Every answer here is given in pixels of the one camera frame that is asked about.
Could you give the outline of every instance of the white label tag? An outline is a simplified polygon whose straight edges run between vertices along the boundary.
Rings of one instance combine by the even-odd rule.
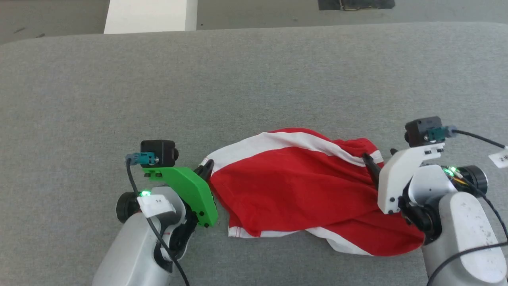
[[[508,149],[504,149],[496,154],[489,155],[489,158],[498,168],[508,167]]]
[[[173,205],[166,199],[164,195],[153,194],[148,196],[138,197],[139,207],[145,217],[152,217],[154,215],[176,212]]]

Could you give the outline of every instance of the white fabric trim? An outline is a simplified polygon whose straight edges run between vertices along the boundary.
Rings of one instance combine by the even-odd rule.
[[[215,161],[212,171],[213,174],[234,162],[262,152],[286,147],[300,147],[302,149],[322,152],[328,156],[334,155],[353,165],[365,167],[361,157],[352,156],[337,144],[305,132],[263,132],[212,152],[201,162],[201,165],[204,165],[209,159],[213,159]],[[376,150],[370,154],[370,156],[374,159],[375,163],[381,163],[383,161],[379,150]]]
[[[333,248],[333,250],[343,253],[350,253],[350,254],[359,254],[359,255],[371,255],[370,253],[364,251],[360,247],[356,246],[349,240],[346,240],[344,237],[327,230],[323,227],[312,227],[306,229],[306,231],[310,232],[311,234],[319,237],[324,238],[330,244],[330,246]],[[276,232],[276,231],[261,231],[261,236],[259,237],[282,237],[286,235],[293,234],[295,232]],[[228,236],[229,237],[239,237],[239,238],[259,238],[257,236],[250,235],[243,227],[239,226],[233,226],[228,229]]]
[[[351,254],[371,255],[357,245],[353,244],[351,241],[346,240],[344,237],[336,234],[335,232],[329,231],[326,228],[319,226],[308,228],[306,231],[312,233],[317,237],[325,238],[326,241],[328,241],[328,244],[330,244],[330,246],[335,251]]]

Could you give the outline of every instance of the dark mark on floor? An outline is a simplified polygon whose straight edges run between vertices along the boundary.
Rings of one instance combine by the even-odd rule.
[[[15,33],[17,33],[17,32],[21,32],[21,31],[22,31],[22,30],[24,30],[24,29],[26,29],[26,27],[19,28],[19,29],[17,29],[16,31],[14,31],[14,33],[13,33],[13,34],[15,34]]]

